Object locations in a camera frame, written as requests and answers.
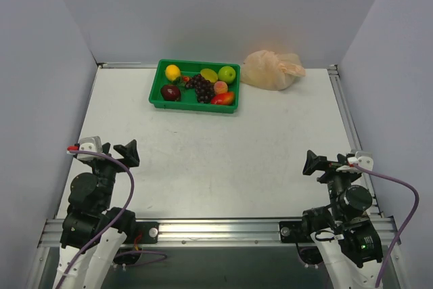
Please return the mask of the orange translucent plastic bag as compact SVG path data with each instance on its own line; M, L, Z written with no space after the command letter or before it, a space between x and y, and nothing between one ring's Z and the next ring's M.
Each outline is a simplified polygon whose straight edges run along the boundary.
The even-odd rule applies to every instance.
M260 50L247 56L241 66L241 82L260 89L281 91L297 78L306 76L300 58L295 53L275 53Z

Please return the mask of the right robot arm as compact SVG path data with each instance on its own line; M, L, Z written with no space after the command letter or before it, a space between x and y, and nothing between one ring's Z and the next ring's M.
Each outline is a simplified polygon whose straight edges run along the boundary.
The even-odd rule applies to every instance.
M363 171L371 171L373 158L364 152L339 154L335 161L306 153L303 175L320 171L329 204L303 212L300 232L313 241L334 288L382 288L379 272L384 253L378 232L367 210L373 204L370 191L356 183Z

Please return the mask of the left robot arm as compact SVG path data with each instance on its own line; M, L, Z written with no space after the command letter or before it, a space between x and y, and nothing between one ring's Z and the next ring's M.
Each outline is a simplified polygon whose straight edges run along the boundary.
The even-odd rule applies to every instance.
M127 208L131 199L121 208L110 206L117 174L139 166L137 142L115 145L120 159L112 157L111 148L96 136L67 149L91 172L77 175L70 184L54 288L101 288L120 246L137 234L135 213Z

